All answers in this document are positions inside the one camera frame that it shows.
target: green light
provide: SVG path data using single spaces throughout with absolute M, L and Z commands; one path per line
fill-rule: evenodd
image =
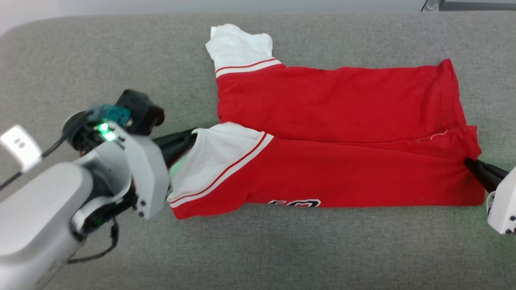
M 109 125 L 107 123 L 102 123 L 99 125 L 100 132 L 106 132 L 107 130 L 109 130 Z
M 104 137 L 104 139 L 106 139 L 106 141 L 113 141 L 117 138 L 117 134 L 115 134 L 113 132 L 107 132 L 107 133 L 102 133 L 102 137 Z

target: white wall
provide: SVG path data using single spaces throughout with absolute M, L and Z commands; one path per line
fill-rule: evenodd
M 0 0 L 0 35 L 67 15 L 135 13 L 343 13 L 420 11 L 425 0 Z

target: gray table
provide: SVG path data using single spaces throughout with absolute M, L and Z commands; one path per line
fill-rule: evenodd
M 217 86 L 204 44 L 209 27 L 269 33 L 290 66 L 401 67 L 451 58 L 482 159 L 516 165 L 516 13 L 161 15 L 32 23 L 0 38 L 0 131 L 22 124 L 46 148 L 64 120 L 123 89 L 166 110 L 154 132 L 210 126 Z M 1 179 L 18 166 L 0 151 Z M 60 148 L 1 192 L 49 165 Z M 245 205 L 177 221 L 165 209 L 120 217 L 118 248 L 66 267 L 48 289 L 514 289 L 516 237 L 500 236 L 479 207 L 295 208 Z M 79 254 L 108 247 L 107 229 Z

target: red t-shirt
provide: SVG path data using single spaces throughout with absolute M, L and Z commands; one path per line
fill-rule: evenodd
M 221 124 L 197 131 L 172 176 L 177 218 L 245 202 L 483 204 L 484 189 L 464 165 L 481 152 L 476 127 L 466 125 L 449 59 L 418 68 L 287 67 L 272 58 L 268 35 L 230 24 L 213 27 L 206 47 Z

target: white sleeve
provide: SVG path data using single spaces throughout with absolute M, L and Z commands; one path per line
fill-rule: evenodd
M 233 24 L 212 27 L 206 48 L 215 63 L 217 77 L 281 64 L 272 57 L 272 39 L 268 34 L 251 35 Z

